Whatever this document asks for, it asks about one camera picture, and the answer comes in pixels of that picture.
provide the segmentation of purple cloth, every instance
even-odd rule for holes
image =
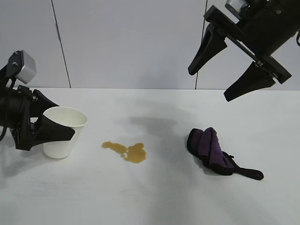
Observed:
[[[221,175],[239,173],[256,180],[263,179],[263,173],[258,170],[240,168],[229,156],[221,150],[217,132],[210,127],[205,131],[193,129],[188,137],[187,149],[202,160],[205,167]]]

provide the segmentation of cable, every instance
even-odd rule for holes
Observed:
[[[300,39],[300,30],[298,31],[298,35],[297,35],[297,38],[296,38],[297,45],[299,45],[299,46],[300,46],[299,39]]]
[[[10,84],[10,87],[8,89],[8,93],[7,93],[7,96],[6,96],[6,101],[5,101],[5,112],[4,112],[4,124],[3,124],[3,130],[2,130],[2,133],[0,135],[0,142],[3,140],[3,138],[5,137],[5,134],[6,134],[6,130],[8,128],[8,125],[7,125],[7,121],[8,121],[8,109],[9,109],[9,99],[10,99],[10,94],[11,94],[11,91],[12,89],[14,88],[14,85],[15,85],[15,81],[16,79],[13,78],[11,80],[11,84]]]

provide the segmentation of white paper cup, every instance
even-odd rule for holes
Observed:
[[[47,109],[44,116],[55,123],[73,128],[75,134],[70,141],[44,143],[44,153],[51,158],[65,158],[70,155],[83,127],[88,119],[79,110],[69,107],[52,107]]]

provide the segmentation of liquid puddle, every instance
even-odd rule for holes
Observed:
[[[127,148],[119,143],[104,142],[102,148],[117,152],[127,162],[140,163],[146,159],[146,151],[144,150],[143,143],[137,143]]]

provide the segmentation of white table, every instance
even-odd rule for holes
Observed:
[[[89,118],[72,154],[0,145],[1,225],[295,225],[300,221],[300,91],[40,89]],[[218,176],[188,153],[192,128],[214,127],[223,151],[265,178]],[[106,141],[144,143],[124,161]]]

